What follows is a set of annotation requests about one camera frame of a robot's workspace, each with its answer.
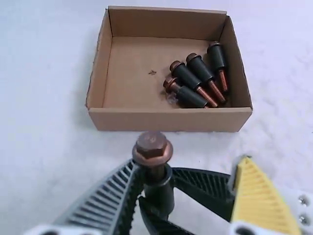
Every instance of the bolt with rubber sleeve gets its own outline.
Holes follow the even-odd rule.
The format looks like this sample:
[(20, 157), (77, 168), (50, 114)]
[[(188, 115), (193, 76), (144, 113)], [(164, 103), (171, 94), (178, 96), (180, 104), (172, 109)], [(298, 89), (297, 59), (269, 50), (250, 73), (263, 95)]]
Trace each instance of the bolt with rubber sleeve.
[(167, 93), (174, 92), (176, 94), (176, 98), (183, 102), (190, 104), (194, 108), (205, 108), (208, 109), (208, 101), (204, 99), (202, 96), (198, 95), (194, 91), (190, 90), (186, 86), (180, 86), (177, 83), (177, 78), (166, 78), (163, 87)]
[(207, 84), (220, 103), (225, 104), (226, 99), (214, 83), (214, 74), (203, 62), (200, 55), (191, 53), (186, 58), (187, 67), (196, 75), (203, 84)]
[(204, 97), (211, 107), (217, 108), (215, 100), (200, 86), (201, 81), (186, 67), (181, 61), (174, 61), (170, 65), (170, 71), (173, 77), (178, 77), (186, 86)]
[(145, 171), (144, 192), (146, 199), (167, 219), (174, 209), (174, 178), (167, 162), (173, 155), (173, 146), (156, 131), (142, 133), (133, 147), (133, 160)]
[(209, 55), (211, 65), (212, 65), (212, 70), (218, 74), (218, 77), (220, 79), (221, 87), (222, 87), (222, 92), (224, 94), (229, 93), (229, 84), (226, 79), (225, 71), (227, 68), (227, 63), (226, 59), (224, 56), (224, 51), (222, 45), (214, 41), (210, 44), (210, 46), (207, 49), (207, 54)]

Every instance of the bolt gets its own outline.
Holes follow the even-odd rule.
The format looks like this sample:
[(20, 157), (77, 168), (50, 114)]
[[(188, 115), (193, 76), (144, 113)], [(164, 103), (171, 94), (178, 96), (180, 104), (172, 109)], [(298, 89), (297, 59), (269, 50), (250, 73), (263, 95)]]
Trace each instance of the bolt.
[(214, 41), (210, 44), (206, 52), (210, 56), (214, 72), (216, 72), (219, 75), (220, 83), (222, 86), (222, 92), (224, 94), (228, 94), (229, 87), (225, 76), (225, 69), (227, 65), (222, 45), (219, 42)]
[(166, 78), (163, 87), (167, 93), (174, 92), (179, 101), (191, 104), (195, 108), (205, 108), (208, 109), (208, 101), (206, 101), (202, 96), (193, 92), (186, 86), (180, 86), (177, 83), (177, 78)]
[(200, 86), (201, 81), (185, 66), (181, 61), (174, 61), (170, 65), (172, 76), (178, 77), (186, 86), (196, 91), (204, 97), (213, 108), (217, 108), (218, 104), (215, 100)]
[(205, 65), (200, 55), (191, 53), (186, 58), (187, 67), (203, 82), (208, 84), (215, 96), (222, 104), (226, 103), (226, 99), (214, 83), (214, 74)]
[(301, 205), (303, 205), (303, 206), (307, 207), (309, 205), (309, 200), (305, 195), (299, 196), (298, 200), (301, 203)]
[(303, 225), (306, 225), (306, 226), (310, 225), (310, 219), (307, 217), (306, 214), (299, 215), (299, 221)]
[(165, 164), (173, 155), (173, 146), (157, 131), (142, 133), (133, 147), (133, 160), (147, 167), (150, 181), (160, 181), (165, 177)]

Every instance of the box wall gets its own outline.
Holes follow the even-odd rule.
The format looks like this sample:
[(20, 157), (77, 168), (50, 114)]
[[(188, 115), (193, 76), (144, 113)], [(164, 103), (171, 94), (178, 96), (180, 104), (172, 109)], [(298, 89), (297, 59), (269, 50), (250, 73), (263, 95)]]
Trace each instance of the box wall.
[(111, 45), (112, 32), (109, 12), (106, 10), (98, 36), (90, 84), (87, 92), (86, 107), (88, 109), (91, 107), (101, 108), (103, 105)]
[(252, 108), (245, 70), (238, 48), (236, 34), (229, 16), (226, 18), (220, 42), (223, 45), (225, 57), (228, 60), (227, 78), (230, 84), (232, 107)]
[(158, 37), (217, 40), (224, 11), (109, 6), (112, 34), (119, 37)]
[(90, 109), (89, 114), (101, 131), (237, 132), (251, 115), (251, 109)]

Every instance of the white table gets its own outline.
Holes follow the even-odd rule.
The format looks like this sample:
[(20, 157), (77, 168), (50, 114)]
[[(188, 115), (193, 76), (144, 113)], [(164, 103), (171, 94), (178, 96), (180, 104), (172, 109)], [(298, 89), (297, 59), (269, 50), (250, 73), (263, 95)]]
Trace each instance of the white table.
[[(1, 234), (52, 222), (131, 157), (139, 133), (98, 132), (84, 107), (109, 4), (227, 10), (232, 17), (254, 112), (239, 133), (167, 133), (171, 166), (228, 173), (235, 156), (250, 153), (272, 164), (276, 183), (313, 191), (312, 1), (1, 1)], [(176, 205), (171, 220), (194, 233), (227, 230), (180, 192)], [(147, 234), (135, 217), (132, 233)]]

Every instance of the cardboard box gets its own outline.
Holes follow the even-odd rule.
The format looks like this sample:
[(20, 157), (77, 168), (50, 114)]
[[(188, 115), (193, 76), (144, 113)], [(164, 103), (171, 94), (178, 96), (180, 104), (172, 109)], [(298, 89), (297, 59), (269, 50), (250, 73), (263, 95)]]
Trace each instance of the cardboard box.
[[(225, 108), (182, 109), (162, 83), (174, 60), (220, 41), (231, 85)], [(252, 113), (231, 18), (224, 11), (110, 6), (99, 33), (86, 99), (98, 130), (236, 132)]]

